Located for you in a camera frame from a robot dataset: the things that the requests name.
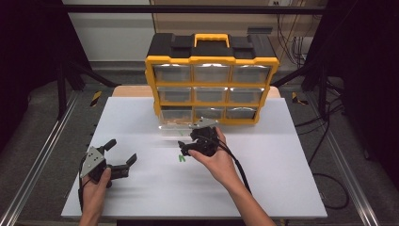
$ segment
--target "white wall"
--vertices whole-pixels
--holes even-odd
[[[149,5],[149,0],[63,0],[84,5]],[[70,13],[89,61],[143,61],[154,34],[152,15]]]

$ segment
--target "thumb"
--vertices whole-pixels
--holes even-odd
[[[202,153],[195,151],[195,150],[188,150],[188,153],[195,158],[197,161],[205,165],[205,162],[207,160],[207,156],[203,155]]]
[[[101,175],[99,186],[106,187],[106,184],[108,184],[110,179],[111,179],[111,169],[107,167],[105,168],[103,175]]]

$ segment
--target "yellow handle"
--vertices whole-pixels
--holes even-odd
[[[197,47],[197,40],[223,40],[226,42],[227,47],[230,48],[229,36],[227,34],[196,34],[194,47]]]

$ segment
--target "silver bracket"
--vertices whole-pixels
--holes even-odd
[[[88,175],[94,170],[100,163],[105,160],[104,156],[94,147],[88,149],[86,160],[83,163],[82,171],[80,172],[80,178]]]
[[[217,124],[218,124],[218,121],[201,118],[200,120],[196,121],[194,124],[189,124],[188,128],[201,129],[201,128],[205,128],[205,127],[213,126],[213,125],[217,125]]]

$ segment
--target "yellow and black tape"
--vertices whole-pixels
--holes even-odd
[[[302,104],[302,105],[308,105],[309,103],[307,101],[299,101],[298,97],[296,96],[296,93],[293,92],[293,103],[295,104]]]
[[[96,93],[94,93],[93,99],[91,100],[90,106],[95,106],[97,104],[97,102],[100,99],[101,96],[101,91],[96,91]]]

